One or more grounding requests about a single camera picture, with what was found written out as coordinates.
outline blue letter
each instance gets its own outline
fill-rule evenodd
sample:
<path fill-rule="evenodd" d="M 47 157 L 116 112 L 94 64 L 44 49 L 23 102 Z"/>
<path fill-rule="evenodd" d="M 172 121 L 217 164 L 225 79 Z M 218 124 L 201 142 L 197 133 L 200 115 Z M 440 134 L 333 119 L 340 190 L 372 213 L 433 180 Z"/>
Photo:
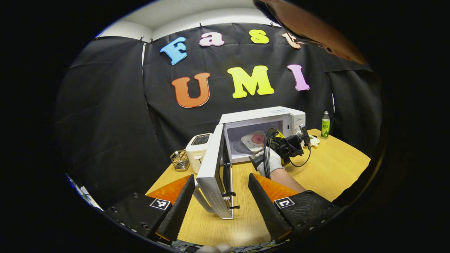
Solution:
<path fill-rule="evenodd" d="M 171 59 L 171 64 L 175 65 L 188 55 L 188 53 L 181 53 L 180 50 L 186 50 L 186 45 L 182 42 L 186 41 L 184 37 L 178 37 L 176 40 L 161 48 L 160 52 L 165 52 Z"/>

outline green bottle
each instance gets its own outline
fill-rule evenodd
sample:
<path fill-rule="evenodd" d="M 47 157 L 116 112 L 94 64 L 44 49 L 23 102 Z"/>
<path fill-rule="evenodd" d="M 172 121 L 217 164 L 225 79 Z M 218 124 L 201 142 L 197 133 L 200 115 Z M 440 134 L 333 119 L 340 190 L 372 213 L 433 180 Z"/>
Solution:
<path fill-rule="evenodd" d="M 322 139 L 327 139 L 330 133 L 330 116 L 328 116 L 328 111 L 325 111 L 324 117 L 322 118 L 322 134 L 320 137 Z"/>

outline metal wire basket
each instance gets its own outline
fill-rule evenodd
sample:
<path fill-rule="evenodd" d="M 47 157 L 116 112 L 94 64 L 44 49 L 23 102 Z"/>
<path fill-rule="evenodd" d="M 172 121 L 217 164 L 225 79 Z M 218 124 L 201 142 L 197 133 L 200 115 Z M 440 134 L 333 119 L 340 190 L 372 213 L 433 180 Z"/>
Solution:
<path fill-rule="evenodd" d="M 189 159 L 186 150 L 183 149 L 173 152 L 170 159 L 172 160 L 172 165 L 176 171 L 185 171 L 188 169 Z"/>

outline microwave door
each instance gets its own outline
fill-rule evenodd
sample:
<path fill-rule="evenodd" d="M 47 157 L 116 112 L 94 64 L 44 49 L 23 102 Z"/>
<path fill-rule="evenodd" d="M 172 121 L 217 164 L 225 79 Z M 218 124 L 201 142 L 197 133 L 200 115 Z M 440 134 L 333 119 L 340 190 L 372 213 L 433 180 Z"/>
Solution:
<path fill-rule="evenodd" d="M 226 196 L 226 193 L 232 191 L 231 166 L 222 124 L 217 125 L 214 130 L 196 181 L 196 188 L 203 193 L 195 191 L 194 196 L 199 203 L 209 212 L 212 209 L 222 219 L 232 219 L 233 210 L 230 207 L 233 198 Z"/>

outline microwave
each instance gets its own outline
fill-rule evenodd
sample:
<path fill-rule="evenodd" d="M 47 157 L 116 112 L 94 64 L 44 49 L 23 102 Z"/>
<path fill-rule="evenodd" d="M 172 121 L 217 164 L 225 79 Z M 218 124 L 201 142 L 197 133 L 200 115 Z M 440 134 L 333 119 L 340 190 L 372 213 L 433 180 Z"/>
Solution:
<path fill-rule="evenodd" d="M 285 137 L 306 126 L 303 111 L 282 106 L 223 114 L 216 126 L 195 180 L 194 197 L 208 212 L 233 219 L 233 163 L 250 161 L 262 150 L 263 136 L 274 128 Z"/>

